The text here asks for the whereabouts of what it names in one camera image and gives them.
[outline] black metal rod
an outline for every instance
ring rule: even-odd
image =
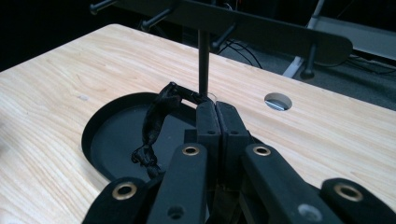
[[[142,29],[142,31],[144,32],[148,32],[149,29],[154,26],[155,24],[157,24],[158,22],[162,21],[163,19],[165,19],[169,14],[171,14],[173,11],[172,8],[167,8],[166,10],[162,11],[161,13],[159,13],[158,15],[156,15],[155,17],[151,18],[148,21],[143,21],[142,25],[140,26],[140,28]]]
[[[309,78],[313,78],[315,76],[315,74],[314,74],[314,61],[315,61],[316,53],[317,53],[317,45],[315,43],[312,43],[311,48],[309,50],[308,61],[306,62],[306,68],[300,74],[300,77],[302,79],[309,79]]]
[[[220,46],[226,41],[230,35],[233,33],[233,31],[236,28],[236,24],[234,23],[232,26],[230,26],[224,34],[222,34],[217,40],[213,41],[211,44],[211,51],[212,52],[219,52]]]
[[[198,50],[199,50],[199,93],[207,96],[209,82],[209,51],[210,36],[209,32],[198,31]]]
[[[96,15],[96,14],[98,14],[98,11],[104,9],[105,7],[109,7],[117,2],[118,2],[118,0],[105,0],[103,2],[96,4],[96,5],[91,4],[90,12],[92,15]]]

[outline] dark background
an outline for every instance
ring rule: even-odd
[[[306,25],[317,0],[239,0],[239,10]],[[93,16],[90,0],[3,0],[0,14],[0,71],[29,60],[110,23],[137,28],[144,16],[109,7]],[[219,6],[235,1],[218,1]],[[328,0],[323,15],[396,31],[395,0]],[[161,22],[152,33],[181,42],[183,29]]]

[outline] light wood surface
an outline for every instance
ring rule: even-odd
[[[305,181],[344,177],[396,209],[396,112],[210,56],[209,91]],[[0,74],[0,223],[79,223],[107,181],[85,159],[90,117],[170,81],[198,90],[197,50],[119,25]],[[271,92],[288,111],[264,103]]]

